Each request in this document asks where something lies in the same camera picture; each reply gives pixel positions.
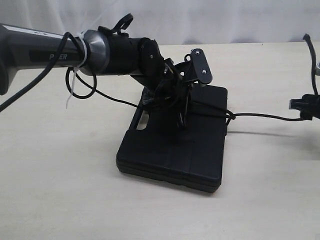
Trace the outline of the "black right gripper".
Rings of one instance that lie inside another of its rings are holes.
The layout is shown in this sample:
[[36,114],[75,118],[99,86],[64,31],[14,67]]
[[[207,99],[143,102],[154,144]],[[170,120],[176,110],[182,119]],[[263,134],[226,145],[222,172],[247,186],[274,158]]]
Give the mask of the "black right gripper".
[[300,112],[300,118],[305,121],[312,121],[313,118],[320,118],[320,95],[304,94],[299,99],[289,101],[289,109]]

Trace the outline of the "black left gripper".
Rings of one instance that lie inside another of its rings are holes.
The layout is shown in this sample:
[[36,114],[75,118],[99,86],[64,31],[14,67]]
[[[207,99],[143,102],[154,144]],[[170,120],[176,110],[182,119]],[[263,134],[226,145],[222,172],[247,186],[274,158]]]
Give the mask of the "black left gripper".
[[150,61],[149,112],[175,115],[179,129],[187,126],[193,66],[194,61],[191,58],[185,58],[177,64],[170,58],[154,58]]

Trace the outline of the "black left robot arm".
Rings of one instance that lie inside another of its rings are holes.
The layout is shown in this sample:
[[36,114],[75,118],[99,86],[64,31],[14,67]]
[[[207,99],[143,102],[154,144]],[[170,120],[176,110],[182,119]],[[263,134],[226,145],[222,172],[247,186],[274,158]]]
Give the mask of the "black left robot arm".
[[40,69],[29,84],[1,104],[5,110],[40,83],[54,68],[66,68],[75,78],[91,76],[96,93],[98,76],[130,76],[149,95],[149,110],[174,111],[177,124],[186,125],[190,86],[158,43],[147,37],[131,38],[126,29],[133,21],[125,15],[113,28],[88,29],[79,35],[62,35],[14,25],[0,26],[0,93],[5,95],[21,70]]

